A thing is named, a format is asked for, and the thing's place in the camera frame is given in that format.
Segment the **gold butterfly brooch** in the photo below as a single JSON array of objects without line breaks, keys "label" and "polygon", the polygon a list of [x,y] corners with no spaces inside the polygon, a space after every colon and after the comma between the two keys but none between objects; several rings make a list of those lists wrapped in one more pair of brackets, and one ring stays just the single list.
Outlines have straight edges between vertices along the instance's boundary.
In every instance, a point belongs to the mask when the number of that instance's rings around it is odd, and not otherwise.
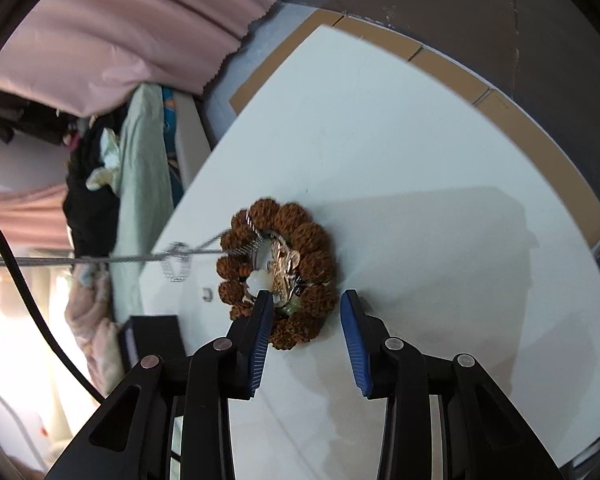
[{"label": "gold butterfly brooch", "polygon": [[297,270],[301,255],[291,249],[280,237],[274,237],[271,243],[271,260],[268,270],[272,274],[272,295],[278,308],[291,302],[297,285]]}]

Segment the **pink curtain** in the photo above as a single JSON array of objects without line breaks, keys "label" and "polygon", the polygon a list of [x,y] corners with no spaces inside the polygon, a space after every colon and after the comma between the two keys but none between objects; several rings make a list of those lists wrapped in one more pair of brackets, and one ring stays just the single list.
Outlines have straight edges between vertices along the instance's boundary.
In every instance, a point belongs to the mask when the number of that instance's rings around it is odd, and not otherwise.
[{"label": "pink curtain", "polygon": [[62,204],[65,184],[26,192],[0,192],[0,229],[12,246],[71,249]]},{"label": "pink curtain", "polygon": [[76,116],[144,82],[193,94],[276,0],[41,0],[0,51],[0,90]]}]

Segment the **black clothing pile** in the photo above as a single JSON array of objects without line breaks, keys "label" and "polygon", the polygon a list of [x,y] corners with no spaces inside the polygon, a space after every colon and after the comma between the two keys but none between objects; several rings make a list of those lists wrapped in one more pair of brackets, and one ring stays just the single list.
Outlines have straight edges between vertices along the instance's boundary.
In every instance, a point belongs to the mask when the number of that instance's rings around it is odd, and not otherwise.
[{"label": "black clothing pile", "polygon": [[119,133],[127,112],[128,107],[123,104],[98,116],[71,152],[62,211],[78,258],[108,257],[116,244],[120,200],[109,184],[91,191],[86,181],[94,170],[104,166],[100,160],[100,138],[104,129]]}]

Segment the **hanging dark clothes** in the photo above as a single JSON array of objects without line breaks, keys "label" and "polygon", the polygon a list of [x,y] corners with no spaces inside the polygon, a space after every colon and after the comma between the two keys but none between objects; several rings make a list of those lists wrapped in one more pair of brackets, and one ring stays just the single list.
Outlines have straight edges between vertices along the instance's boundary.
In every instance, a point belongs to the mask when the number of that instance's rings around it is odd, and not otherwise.
[{"label": "hanging dark clothes", "polygon": [[70,145],[84,136],[88,122],[56,108],[0,90],[0,139],[9,144],[17,133],[53,145]]}]

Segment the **pink fleece blanket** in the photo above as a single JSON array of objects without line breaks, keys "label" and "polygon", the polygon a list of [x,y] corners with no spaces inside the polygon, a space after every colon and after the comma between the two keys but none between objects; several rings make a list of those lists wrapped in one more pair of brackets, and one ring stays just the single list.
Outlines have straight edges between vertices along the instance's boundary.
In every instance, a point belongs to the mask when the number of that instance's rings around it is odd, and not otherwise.
[{"label": "pink fleece blanket", "polygon": [[83,352],[96,390],[109,396],[124,376],[120,325],[111,314],[111,280],[105,263],[78,263],[71,274],[66,322]]}]

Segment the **black jewelry box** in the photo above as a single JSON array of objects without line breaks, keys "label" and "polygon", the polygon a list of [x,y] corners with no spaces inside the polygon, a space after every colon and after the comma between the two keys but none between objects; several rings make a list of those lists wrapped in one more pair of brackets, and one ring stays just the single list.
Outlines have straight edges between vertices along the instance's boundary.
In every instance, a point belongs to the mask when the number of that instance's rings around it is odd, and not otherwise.
[{"label": "black jewelry box", "polygon": [[186,356],[176,315],[131,316],[118,333],[125,373],[145,356],[171,361]]}]

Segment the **flattened cardboard sheet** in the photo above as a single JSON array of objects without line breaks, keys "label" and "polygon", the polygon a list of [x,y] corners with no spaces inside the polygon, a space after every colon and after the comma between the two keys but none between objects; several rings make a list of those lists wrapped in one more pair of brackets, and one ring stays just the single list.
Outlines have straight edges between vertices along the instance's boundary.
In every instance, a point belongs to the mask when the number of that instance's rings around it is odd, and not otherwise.
[{"label": "flattened cardboard sheet", "polygon": [[347,14],[315,10],[235,91],[230,98],[234,112],[240,113],[291,53],[321,26],[336,28],[402,58],[475,107],[533,162],[568,209],[592,252],[600,254],[600,201],[548,133],[503,92],[464,65],[394,30]]}]

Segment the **green bed sheet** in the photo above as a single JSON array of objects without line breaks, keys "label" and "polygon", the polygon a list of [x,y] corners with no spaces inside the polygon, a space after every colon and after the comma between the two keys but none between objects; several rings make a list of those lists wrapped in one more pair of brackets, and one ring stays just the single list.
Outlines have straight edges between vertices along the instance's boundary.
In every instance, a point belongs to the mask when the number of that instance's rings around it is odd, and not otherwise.
[{"label": "green bed sheet", "polygon": [[122,125],[120,198],[114,258],[146,256],[173,212],[172,190],[163,140],[162,89],[141,84],[129,102]]}]

